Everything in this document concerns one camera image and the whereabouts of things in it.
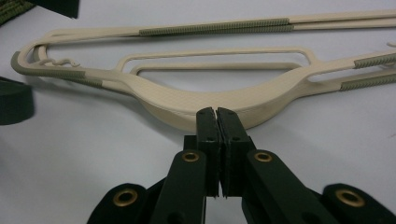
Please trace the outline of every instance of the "brass rivet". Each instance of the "brass rivet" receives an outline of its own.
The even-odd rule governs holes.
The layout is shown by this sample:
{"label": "brass rivet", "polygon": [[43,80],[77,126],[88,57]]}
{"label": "brass rivet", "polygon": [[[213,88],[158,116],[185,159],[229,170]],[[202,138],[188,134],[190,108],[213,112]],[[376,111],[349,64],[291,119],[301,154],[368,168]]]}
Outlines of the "brass rivet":
{"label": "brass rivet", "polygon": [[186,152],[182,156],[184,161],[198,161],[199,155],[194,152]]}
{"label": "brass rivet", "polygon": [[268,153],[265,152],[258,152],[254,155],[254,158],[258,161],[271,161],[272,160],[272,156]]}
{"label": "brass rivet", "polygon": [[363,198],[349,189],[339,189],[335,192],[335,196],[337,196],[341,202],[352,207],[362,207],[365,205]]}
{"label": "brass rivet", "polygon": [[113,197],[113,203],[118,207],[125,207],[134,203],[137,199],[137,192],[134,189],[123,189]]}

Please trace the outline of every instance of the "dark green patterned fabric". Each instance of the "dark green patterned fabric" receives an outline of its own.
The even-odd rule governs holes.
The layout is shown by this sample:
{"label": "dark green patterned fabric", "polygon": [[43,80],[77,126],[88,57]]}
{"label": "dark green patterned fabric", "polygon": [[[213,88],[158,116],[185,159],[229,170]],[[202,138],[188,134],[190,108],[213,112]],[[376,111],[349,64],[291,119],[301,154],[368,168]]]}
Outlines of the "dark green patterned fabric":
{"label": "dark green patterned fabric", "polygon": [[34,6],[23,0],[0,0],[0,26]]}

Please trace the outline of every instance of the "white table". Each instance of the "white table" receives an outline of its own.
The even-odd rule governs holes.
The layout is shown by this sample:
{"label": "white table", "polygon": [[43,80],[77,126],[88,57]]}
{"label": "white table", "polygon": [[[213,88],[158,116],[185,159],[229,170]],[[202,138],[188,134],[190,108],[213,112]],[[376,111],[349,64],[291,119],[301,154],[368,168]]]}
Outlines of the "white table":
{"label": "white table", "polygon": [[[158,121],[132,97],[19,75],[9,61],[29,41],[60,28],[170,25],[390,8],[396,8],[396,1],[81,0],[79,18],[71,20],[35,7],[0,27],[0,75],[32,85],[36,106],[31,119],[0,127],[0,223],[86,223],[110,189],[127,182],[148,188],[165,177],[174,155],[183,147],[183,136],[191,134]],[[120,57],[138,52],[304,46],[321,60],[332,60],[388,49],[389,41],[396,41],[396,29],[125,38],[61,45],[51,52],[71,56],[86,66],[109,69]],[[301,60],[296,55],[282,57]],[[147,72],[142,76],[193,91],[237,89],[268,77],[260,71]],[[395,213],[395,96],[396,85],[390,84],[306,97],[247,133],[258,148],[275,152],[309,188],[322,192],[327,185],[346,183],[371,194]],[[246,223],[240,198],[208,199],[206,223]]]}

